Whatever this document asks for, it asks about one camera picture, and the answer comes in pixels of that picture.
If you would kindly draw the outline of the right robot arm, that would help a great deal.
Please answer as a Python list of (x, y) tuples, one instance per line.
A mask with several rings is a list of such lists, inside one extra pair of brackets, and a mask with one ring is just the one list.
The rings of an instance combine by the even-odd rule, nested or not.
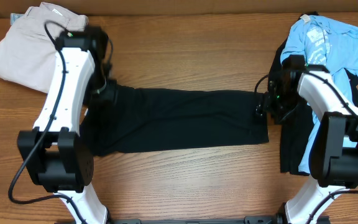
[(255, 115), (270, 114), (277, 124), (288, 120), (301, 101), (307, 102), (320, 126), (309, 155), (310, 176), (276, 215), (249, 217), (254, 223), (329, 223), (322, 214), (339, 196), (358, 194), (358, 107), (334, 84), (324, 65), (302, 55), (285, 59), (282, 69), (265, 76), (267, 92)]

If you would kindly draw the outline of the black t-shirt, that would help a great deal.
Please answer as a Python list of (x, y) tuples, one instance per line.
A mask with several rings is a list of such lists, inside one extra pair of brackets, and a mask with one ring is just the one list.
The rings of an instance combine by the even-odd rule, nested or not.
[(252, 92), (118, 88), (115, 106), (93, 98), (80, 125), (95, 156), (269, 141)]

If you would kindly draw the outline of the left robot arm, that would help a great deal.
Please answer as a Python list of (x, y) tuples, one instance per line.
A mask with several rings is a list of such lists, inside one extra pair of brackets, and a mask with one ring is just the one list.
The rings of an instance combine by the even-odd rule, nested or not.
[(13, 191), (27, 170), (32, 182), (49, 193), (27, 203), (59, 198), (75, 223), (112, 223), (91, 183), (93, 155), (80, 139), (82, 106), (107, 87), (103, 60), (112, 42), (96, 26), (86, 26), (83, 31), (64, 29), (51, 41), (56, 50), (52, 82), (32, 130), (18, 134), (23, 163), (9, 186), (9, 200), (21, 203)]

